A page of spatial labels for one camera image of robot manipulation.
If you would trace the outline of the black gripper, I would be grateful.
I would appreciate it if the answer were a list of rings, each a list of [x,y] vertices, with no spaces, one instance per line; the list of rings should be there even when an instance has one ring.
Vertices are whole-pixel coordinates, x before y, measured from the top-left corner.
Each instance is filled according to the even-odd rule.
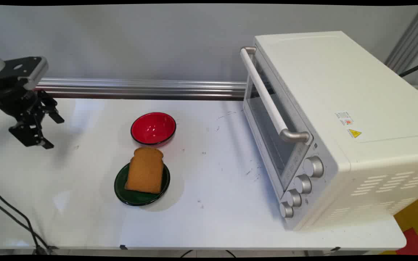
[[[42,120],[45,114],[57,124],[65,120],[56,108],[57,101],[44,90],[26,89],[28,83],[27,78],[1,78],[0,109],[16,119],[17,123],[9,132],[24,146],[52,149],[54,145],[42,133]]]

